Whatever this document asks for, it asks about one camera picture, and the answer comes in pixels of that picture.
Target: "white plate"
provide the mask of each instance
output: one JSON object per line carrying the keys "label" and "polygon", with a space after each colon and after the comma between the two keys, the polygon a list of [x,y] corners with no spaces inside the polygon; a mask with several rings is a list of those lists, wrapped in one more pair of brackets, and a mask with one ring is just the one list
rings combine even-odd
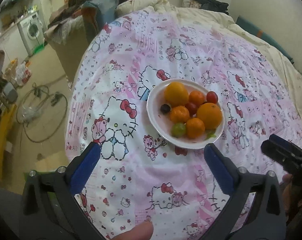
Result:
{"label": "white plate", "polygon": [[224,113],[219,103],[217,103],[217,105],[220,107],[222,112],[222,122],[214,132],[215,137],[206,139],[207,134],[211,133],[212,130],[205,131],[204,135],[196,139],[188,139],[186,136],[180,138],[171,136],[171,127],[173,126],[173,122],[170,121],[168,114],[161,113],[160,107],[161,105],[166,104],[164,99],[164,89],[173,81],[178,81],[184,84],[189,93],[193,90],[198,90],[206,95],[209,92],[197,83],[185,79],[168,79],[161,82],[150,91],[147,100],[147,113],[151,124],[164,139],[184,149],[202,149],[208,143],[214,143],[221,136],[225,122]]}

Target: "screw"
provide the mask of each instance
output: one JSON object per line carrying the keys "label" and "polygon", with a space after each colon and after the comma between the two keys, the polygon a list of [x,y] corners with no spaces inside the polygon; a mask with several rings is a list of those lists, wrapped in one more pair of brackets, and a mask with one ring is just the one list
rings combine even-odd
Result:
{"label": "screw", "polygon": [[36,171],[35,171],[35,170],[32,170],[32,171],[29,172],[29,176],[30,176],[30,177],[33,177],[35,174],[36,174]]}
{"label": "screw", "polygon": [[59,168],[57,169],[57,171],[58,171],[59,173],[64,173],[64,172],[66,171],[66,167],[65,167],[65,166],[61,166],[61,167],[59,167]]}
{"label": "screw", "polygon": [[246,167],[239,167],[239,168],[238,168],[238,171],[239,171],[240,173],[244,174],[244,173],[247,172],[247,169],[246,169]]}
{"label": "screw", "polygon": [[275,176],[276,176],[276,174],[275,174],[274,171],[268,171],[267,173],[268,173],[268,175],[269,175],[270,177],[275,177]]}

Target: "hello kitty print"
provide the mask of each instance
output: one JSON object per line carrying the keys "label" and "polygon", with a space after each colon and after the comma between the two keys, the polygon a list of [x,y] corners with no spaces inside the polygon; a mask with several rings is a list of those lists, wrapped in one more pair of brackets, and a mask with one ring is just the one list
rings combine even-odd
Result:
{"label": "hello kitty print", "polygon": [[[224,131],[215,143],[236,166],[265,174],[280,166],[260,146],[275,133],[302,148],[302,120],[264,55],[240,37],[144,9],[106,24],[81,62],[65,147],[71,160],[95,142],[101,157],[75,196],[107,239],[152,221],[154,239],[197,239],[228,201],[203,150],[175,147],[150,124],[146,100],[181,78],[219,96]],[[235,228],[245,220],[250,195]]]}

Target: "large orange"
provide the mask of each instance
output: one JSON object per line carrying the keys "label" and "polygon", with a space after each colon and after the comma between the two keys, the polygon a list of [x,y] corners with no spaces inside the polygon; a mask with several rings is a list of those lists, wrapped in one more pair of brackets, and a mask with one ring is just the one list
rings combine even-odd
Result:
{"label": "large orange", "polygon": [[176,106],[170,112],[170,120],[174,123],[186,123],[190,119],[189,110],[184,106]]}
{"label": "large orange", "polygon": [[186,123],[187,137],[190,139],[201,136],[205,131],[205,125],[199,118],[189,119]]}
{"label": "large orange", "polygon": [[199,107],[196,117],[201,119],[208,130],[216,129],[222,122],[221,109],[213,103],[205,103]]}
{"label": "large orange", "polygon": [[205,95],[200,91],[194,90],[189,95],[189,102],[199,107],[205,102]]}
{"label": "large orange", "polygon": [[188,103],[189,93],[180,82],[171,82],[164,90],[165,100],[172,106],[184,106]]}

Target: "white cabinet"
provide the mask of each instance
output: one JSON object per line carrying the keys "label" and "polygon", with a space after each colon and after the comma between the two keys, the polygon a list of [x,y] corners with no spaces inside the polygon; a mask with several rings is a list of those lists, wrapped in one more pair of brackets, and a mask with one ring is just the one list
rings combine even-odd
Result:
{"label": "white cabinet", "polygon": [[5,62],[2,72],[4,72],[11,60],[18,58],[18,63],[21,63],[28,56],[17,25],[9,28],[10,29],[6,30],[0,37],[0,46],[2,46],[5,51]]}

